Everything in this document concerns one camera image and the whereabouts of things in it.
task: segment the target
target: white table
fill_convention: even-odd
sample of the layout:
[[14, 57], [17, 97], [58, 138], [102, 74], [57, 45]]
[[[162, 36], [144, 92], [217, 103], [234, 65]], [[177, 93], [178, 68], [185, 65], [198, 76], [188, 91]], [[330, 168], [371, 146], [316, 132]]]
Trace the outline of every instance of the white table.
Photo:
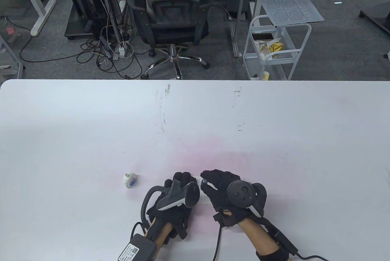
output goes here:
[[[0, 89], [0, 260], [115, 261], [176, 171], [263, 183], [301, 255], [390, 260], [390, 83], [11, 80]], [[133, 189], [125, 172], [137, 173]], [[159, 260], [211, 260], [197, 205]], [[237, 227], [219, 260], [257, 261]]]

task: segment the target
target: hand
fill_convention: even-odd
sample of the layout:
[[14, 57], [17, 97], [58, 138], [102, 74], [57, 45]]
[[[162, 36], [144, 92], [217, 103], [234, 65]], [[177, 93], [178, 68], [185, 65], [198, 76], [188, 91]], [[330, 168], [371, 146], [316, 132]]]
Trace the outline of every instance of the hand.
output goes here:
[[231, 213], [231, 217], [234, 218], [233, 223], [235, 224], [252, 214], [249, 209], [234, 206], [227, 198], [227, 187], [230, 183], [240, 180], [241, 178], [239, 176], [220, 170], [203, 171], [200, 176], [217, 188], [215, 190], [210, 185], [203, 183], [200, 186], [202, 191], [210, 198], [215, 211], [223, 212], [226, 215], [230, 215]]
[[[177, 172], [173, 176], [173, 179], [180, 181], [180, 186], [184, 187], [189, 182], [195, 182], [196, 179], [191, 176], [189, 172]], [[171, 187], [172, 180], [168, 179], [164, 183], [164, 187]], [[156, 203], [161, 200], [166, 195], [161, 193], [159, 198], [157, 198]], [[188, 228], [188, 219], [190, 217], [191, 208], [187, 208], [184, 204], [181, 206], [174, 206], [167, 210], [159, 211], [156, 208], [156, 203], [150, 208], [146, 214], [149, 215], [149, 220], [152, 222], [152, 226], [149, 228], [147, 232], [147, 236], [151, 239], [157, 237], [163, 227], [170, 223], [173, 226], [173, 230], [170, 232], [169, 237], [175, 238], [178, 234], [184, 239], [187, 236], [186, 229]]]

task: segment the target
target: vr controller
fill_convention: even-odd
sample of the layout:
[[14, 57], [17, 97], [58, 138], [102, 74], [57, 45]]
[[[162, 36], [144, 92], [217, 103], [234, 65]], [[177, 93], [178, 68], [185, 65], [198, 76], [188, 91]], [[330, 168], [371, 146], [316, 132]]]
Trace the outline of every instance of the vr controller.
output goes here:
[[[207, 185], [207, 181], [203, 180], [201, 185]], [[200, 198], [199, 186], [196, 182], [190, 182], [184, 187], [180, 186], [180, 181], [173, 180], [171, 187], [154, 186], [145, 196], [141, 207], [141, 221], [142, 228], [149, 229], [150, 224], [146, 219], [146, 208], [151, 196], [155, 192], [162, 192], [166, 194], [165, 197], [156, 203], [158, 210], [167, 210], [174, 206], [184, 204], [186, 207], [194, 207]], [[243, 180], [232, 182], [227, 188], [227, 197], [229, 201], [240, 208], [248, 208], [253, 215], [250, 218], [256, 223], [265, 226], [268, 234], [276, 241], [279, 246], [283, 247], [288, 253], [296, 255], [298, 249], [282, 234], [270, 221], [264, 218], [264, 206], [267, 199], [267, 192], [264, 186], [260, 183], [249, 183]], [[221, 227], [232, 226], [235, 223], [227, 224], [227, 216], [222, 212], [217, 213], [214, 219], [220, 223]], [[139, 248], [142, 254], [137, 254], [133, 261], [148, 261], [156, 252], [156, 244], [153, 240], [149, 240], [139, 234], [136, 234], [130, 240], [130, 243], [122, 252], [118, 261], [125, 260], [124, 254], [128, 251], [127, 248], [135, 246]]]

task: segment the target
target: chrome chair leg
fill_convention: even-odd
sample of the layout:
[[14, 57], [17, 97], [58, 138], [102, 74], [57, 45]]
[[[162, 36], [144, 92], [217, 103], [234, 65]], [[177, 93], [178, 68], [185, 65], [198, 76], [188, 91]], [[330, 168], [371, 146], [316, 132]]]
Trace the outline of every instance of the chrome chair leg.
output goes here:
[[165, 55], [164, 58], [161, 58], [160, 60], [150, 64], [146, 70], [144, 71], [144, 74], [141, 75], [141, 79], [149, 79], [149, 71], [159, 65], [159, 64], [162, 64], [166, 61], [170, 61], [173, 63], [174, 67], [175, 67], [175, 72], [176, 72], [176, 79], [179, 79], [179, 80], [182, 80], [183, 79], [183, 75], [181, 74], [181, 70], [180, 70], [180, 66], [179, 66], [179, 59], [183, 59], [183, 60], [193, 60], [193, 61], [197, 61], [197, 62], [200, 62], [202, 63], [202, 66], [204, 69], [209, 69], [210, 68], [210, 63], [204, 61], [202, 58], [200, 57], [193, 57], [193, 56], [180, 56], [179, 53], [182, 51], [182, 50], [186, 50], [187, 47], [185, 45], [175, 45], [175, 44], [170, 44], [168, 46], [168, 49], [167, 50], [164, 50], [164, 49], [160, 49], [160, 48], [156, 48], [155, 50], [163, 53]]
[[173, 62], [173, 65], [174, 65], [175, 71], [176, 71], [176, 79], [182, 80], [183, 76], [181, 74], [181, 70], [180, 70], [180, 67], [179, 67], [179, 63], [177, 62], [177, 59], [173, 59], [172, 62]]
[[164, 63], [164, 62], [166, 62], [166, 61], [169, 61], [169, 58], [164, 57], [164, 58], [161, 58], [160, 60], [157, 60], [156, 62], [150, 64], [150, 65], [146, 68], [146, 70], [145, 70], [145, 72], [144, 72], [144, 76], [148, 76], [149, 71], [150, 71], [153, 67], [155, 67], [155, 66], [157, 66], [157, 65], [159, 65], [159, 64], [161, 64], [161, 63]]
[[200, 62], [200, 63], [203, 64], [203, 68], [205, 68], [205, 69], [209, 69], [209, 68], [210, 68], [210, 63], [204, 61], [204, 60], [203, 60], [202, 58], [200, 58], [200, 57], [179, 56], [178, 58], [179, 58], [179, 59], [182, 59], [182, 60], [193, 60], [193, 61], [198, 61], [198, 62]]
[[168, 51], [166, 51], [164, 49], [155, 49], [155, 50], [160, 51], [160, 52], [162, 52], [165, 55], [169, 55]]

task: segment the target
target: forearm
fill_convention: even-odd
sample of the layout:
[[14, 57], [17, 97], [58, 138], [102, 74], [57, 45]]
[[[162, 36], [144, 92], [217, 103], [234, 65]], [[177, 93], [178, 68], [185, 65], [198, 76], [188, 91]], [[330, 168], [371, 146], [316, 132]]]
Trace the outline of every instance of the forearm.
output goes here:
[[157, 252], [156, 252], [156, 254], [153, 256], [153, 260], [156, 259], [158, 252], [160, 251], [161, 247], [162, 247], [163, 244], [164, 244], [165, 239], [167, 238], [167, 236], [169, 235], [169, 233], [172, 231], [172, 229], [173, 229], [173, 226], [172, 226], [170, 223], [167, 223], [167, 224], [163, 227], [163, 229], [161, 230], [161, 232], [160, 232], [160, 234], [158, 235], [158, 237], [155, 239], [154, 242], [155, 242], [156, 245], [157, 245]]
[[246, 218], [238, 225], [248, 236], [259, 255], [269, 255], [279, 249], [279, 245], [269, 236], [262, 226], [255, 223], [252, 219]]

